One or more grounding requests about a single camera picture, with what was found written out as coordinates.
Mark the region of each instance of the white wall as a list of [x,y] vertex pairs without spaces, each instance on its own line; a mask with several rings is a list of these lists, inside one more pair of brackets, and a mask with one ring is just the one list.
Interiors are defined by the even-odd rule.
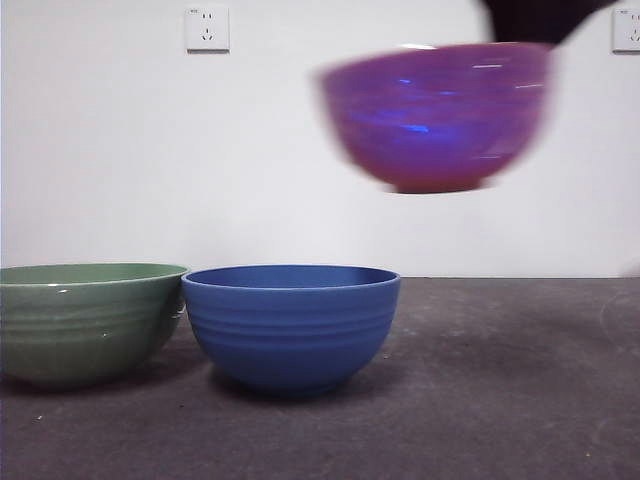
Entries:
[[426,276],[615,276],[640,263],[640,56],[610,12],[558,51],[553,115],[494,188],[406,196],[351,167],[311,75],[487,39],[474,0],[228,0],[230,55],[181,0],[5,0],[5,265],[321,262]]

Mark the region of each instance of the bowl rim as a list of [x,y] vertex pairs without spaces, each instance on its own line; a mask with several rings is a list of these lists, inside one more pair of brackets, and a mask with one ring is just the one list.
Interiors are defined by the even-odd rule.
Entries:
[[[233,285],[217,285],[211,283],[202,283],[191,280],[190,275],[195,275],[203,272],[217,271],[217,270],[235,270],[235,269],[244,269],[244,268],[260,268],[260,267],[328,267],[328,268],[340,268],[340,269],[362,269],[362,270],[375,270],[378,272],[388,273],[392,275],[392,278],[389,280],[383,280],[381,282],[373,282],[373,283],[359,283],[355,285],[337,285],[337,286],[328,286],[328,287],[242,287],[242,286],[233,286]],[[181,277],[183,284],[200,286],[205,288],[215,288],[221,290],[236,290],[236,291],[253,291],[253,292],[326,292],[326,291],[337,291],[337,290],[355,290],[362,288],[372,288],[383,285],[391,285],[393,283],[400,282],[402,279],[401,275],[392,271],[386,270],[383,268],[377,267],[367,267],[362,265],[338,265],[333,263],[257,263],[257,264],[247,264],[247,265],[228,265],[223,267],[215,267],[215,268],[205,268],[202,270],[195,270],[191,272],[187,272]]]
[[349,59],[343,59],[342,61],[337,61],[333,65],[326,66],[320,70],[316,71],[316,79],[320,81],[320,83],[325,83],[332,78],[340,77],[344,75],[350,75],[355,73],[362,68],[366,68],[371,64],[378,63],[380,61],[389,60],[391,58],[402,57],[402,56],[424,56],[433,54],[433,52],[437,51],[452,51],[452,50],[464,50],[464,49],[473,49],[473,48],[500,48],[503,46],[516,46],[522,48],[534,48],[539,49],[547,54],[550,54],[554,50],[554,45],[550,43],[544,42],[470,42],[470,43],[447,43],[443,45],[433,45],[429,46],[429,48],[417,48],[417,47],[406,47],[406,46],[398,46],[395,49],[388,49],[381,52],[369,52],[368,54],[362,54],[359,57]]
[[[140,278],[125,278],[120,280],[104,280],[104,281],[92,281],[92,282],[60,282],[60,283],[15,283],[15,282],[5,282],[2,280],[2,273],[7,270],[22,270],[29,268],[50,268],[50,267],[79,267],[79,266],[92,266],[92,267],[101,267],[101,266],[159,266],[159,267],[175,267],[179,268],[180,271],[171,274],[165,275],[154,275],[154,276],[146,276]],[[150,282],[150,281],[158,281],[165,280],[173,277],[182,277],[183,275],[188,275],[191,272],[189,267],[185,267],[184,265],[173,264],[173,263],[155,263],[155,262],[80,262],[80,263],[47,263],[47,264],[33,264],[33,265],[19,265],[14,267],[2,267],[0,268],[0,288],[29,288],[29,287],[60,287],[60,286],[85,286],[85,285],[114,285],[114,284],[133,284],[133,283],[141,283],[141,282]]]

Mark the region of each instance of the bowl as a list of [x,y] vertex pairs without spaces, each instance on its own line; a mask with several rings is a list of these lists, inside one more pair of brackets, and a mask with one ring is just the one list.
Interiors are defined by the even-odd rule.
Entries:
[[531,141],[551,46],[407,49],[323,73],[330,124],[350,158],[401,193],[479,188]]
[[224,373],[280,396],[333,389],[364,367],[394,316],[400,277],[364,267],[258,265],[183,276],[193,332]]
[[51,389],[126,373],[173,334],[187,271],[143,263],[3,268],[3,373]]

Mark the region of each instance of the ridged bowl exterior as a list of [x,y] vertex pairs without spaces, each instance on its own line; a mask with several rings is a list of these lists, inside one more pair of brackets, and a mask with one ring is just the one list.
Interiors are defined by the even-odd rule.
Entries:
[[[305,268],[352,267],[275,268],[304,276]],[[346,380],[376,354],[400,288],[389,273],[387,281],[328,288],[237,288],[186,275],[183,290],[194,334],[222,371],[254,389],[307,395]]]
[[407,193],[476,188],[530,142],[550,47],[534,43],[405,50],[321,77],[331,125],[351,159]]
[[3,373],[52,389],[124,374],[173,334],[185,271],[122,282],[1,285]]

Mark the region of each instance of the wall socket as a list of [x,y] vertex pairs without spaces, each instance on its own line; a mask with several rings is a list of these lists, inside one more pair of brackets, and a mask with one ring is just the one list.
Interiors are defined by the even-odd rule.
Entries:
[[192,5],[185,11],[185,41],[189,53],[229,51],[229,7]]
[[640,53],[640,8],[613,9],[613,52]]

